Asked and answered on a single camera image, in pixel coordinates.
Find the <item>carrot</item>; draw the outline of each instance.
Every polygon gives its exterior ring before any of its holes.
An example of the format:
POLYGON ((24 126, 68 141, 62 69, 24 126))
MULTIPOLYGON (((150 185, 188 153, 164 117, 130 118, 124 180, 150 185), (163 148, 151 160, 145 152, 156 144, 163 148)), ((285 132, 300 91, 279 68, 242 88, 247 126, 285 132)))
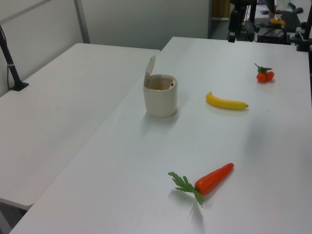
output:
POLYGON ((233 166, 233 163, 228 163, 218 170, 215 170, 203 178, 200 178, 195 183, 195 189, 197 189, 198 192, 202 195, 208 194, 225 179, 225 177, 231 172, 233 166))
POLYGON ((185 176, 183 176, 183 179, 179 177, 174 172, 169 172, 168 175, 172 176, 172 180, 174 183, 179 186, 176 187, 177 190, 183 191, 183 192, 190 192, 194 193, 195 198, 197 199, 200 206, 204 203, 203 195, 208 194, 211 192, 219 183, 221 183, 226 176, 231 172, 234 164, 228 163, 225 166, 219 168, 218 170, 215 170, 208 175, 200 178, 195 183, 195 187, 193 187, 187 180, 185 176))

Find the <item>cherry tomato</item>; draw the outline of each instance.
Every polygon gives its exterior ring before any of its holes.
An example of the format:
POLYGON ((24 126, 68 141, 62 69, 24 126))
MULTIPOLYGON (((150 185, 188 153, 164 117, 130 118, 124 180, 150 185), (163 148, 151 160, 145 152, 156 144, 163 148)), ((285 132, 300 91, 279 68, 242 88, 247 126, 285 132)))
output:
POLYGON ((274 77, 274 72, 266 72, 267 74, 267 81, 271 81, 274 77))
POLYGON ((267 76, 265 74, 263 74, 263 73, 258 73, 257 80, 259 82, 266 82, 267 81, 267 76))

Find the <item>white cup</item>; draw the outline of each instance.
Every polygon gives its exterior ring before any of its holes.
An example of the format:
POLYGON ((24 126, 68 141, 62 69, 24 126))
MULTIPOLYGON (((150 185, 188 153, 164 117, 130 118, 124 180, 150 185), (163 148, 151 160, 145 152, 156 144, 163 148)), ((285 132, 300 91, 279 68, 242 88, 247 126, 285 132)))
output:
POLYGON ((152 75, 155 63, 153 56, 147 65, 143 92, 145 107, 148 114, 166 118, 176 112, 177 80, 168 75, 152 75))

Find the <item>open lid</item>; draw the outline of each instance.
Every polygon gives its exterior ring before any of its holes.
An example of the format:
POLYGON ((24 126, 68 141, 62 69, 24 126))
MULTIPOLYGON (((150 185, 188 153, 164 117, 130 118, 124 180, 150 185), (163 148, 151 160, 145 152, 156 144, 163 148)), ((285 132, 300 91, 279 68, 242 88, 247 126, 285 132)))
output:
POLYGON ((150 76, 154 68, 155 60, 156 60, 156 56, 153 55, 147 64, 146 71, 145 71, 145 78, 144 78, 145 87, 147 87, 148 83, 150 82, 150 76))

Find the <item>yellow banana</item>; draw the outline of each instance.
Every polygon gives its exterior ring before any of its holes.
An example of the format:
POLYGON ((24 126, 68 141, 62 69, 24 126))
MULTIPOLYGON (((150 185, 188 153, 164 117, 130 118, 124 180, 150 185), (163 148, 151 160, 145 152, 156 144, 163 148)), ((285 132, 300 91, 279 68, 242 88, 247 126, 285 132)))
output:
POLYGON ((206 95, 206 101, 213 106, 223 107, 227 109, 243 110, 248 107, 248 105, 242 101, 233 101, 217 98, 213 96, 212 92, 209 92, 206 95))

